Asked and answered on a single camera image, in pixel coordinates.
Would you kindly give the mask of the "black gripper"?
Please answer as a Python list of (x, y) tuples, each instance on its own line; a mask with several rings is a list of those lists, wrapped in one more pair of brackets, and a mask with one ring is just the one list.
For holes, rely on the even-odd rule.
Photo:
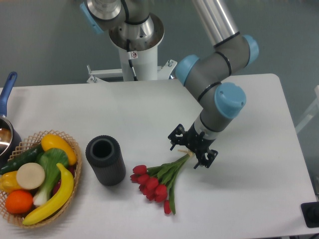
[(203, 131), (198, 133), (195, 130), (194, 124), (192, 124), (187, 132), (182, 124), (178, 124), (168, 135), (171, 143), (170, 150), (173, 150), (176, 145), (187, 146), (188, 149), (195, 153), (198, 160), (193, 168), (196, 169), (198, 166), (209, 168), (217, 157), (218, 151), (209, 149), (215, 139), (206, 139), (204, 136), (206, 134)]

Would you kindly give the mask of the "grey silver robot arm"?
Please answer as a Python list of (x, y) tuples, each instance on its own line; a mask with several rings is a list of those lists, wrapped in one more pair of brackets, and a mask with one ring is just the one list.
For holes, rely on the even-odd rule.
[(85, 0), (80, 8), (96, 33), (107, 32), (118, 48), (124, 81), (158, 80), (176, 76), (202, 106), (190, 129), (178, 125), (169, 135), (172, 145), (184, 145), (210, 167), (217, 151), (210, 148), (218, 134), (246, 104), (244, 91), (225, 79), (256, 60), (257, 42), (242, 35), (224, 1), (195, 0), (196, 12), (214, 52), (206, 59), (189, 55), (167, 66), (158, 66), (157, 47), (163, 39), (161, 20), (146, 0)]

